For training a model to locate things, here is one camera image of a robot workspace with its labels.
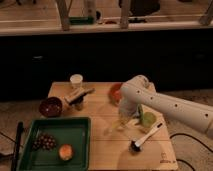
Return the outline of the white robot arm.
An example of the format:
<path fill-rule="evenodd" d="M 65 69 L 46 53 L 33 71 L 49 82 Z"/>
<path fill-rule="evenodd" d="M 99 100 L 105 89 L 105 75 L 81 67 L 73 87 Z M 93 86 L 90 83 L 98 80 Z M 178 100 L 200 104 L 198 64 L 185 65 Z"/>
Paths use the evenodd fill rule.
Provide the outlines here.
<path fill-rule="evenodd" d="M 213 139 L 212 106 L 152 92 L 148 89 L 149 85 L 144 75 L 137 75 L 122 84 L 118 107 L 121 116 L 133 116 L 137 107 L 143 104 Z"/>

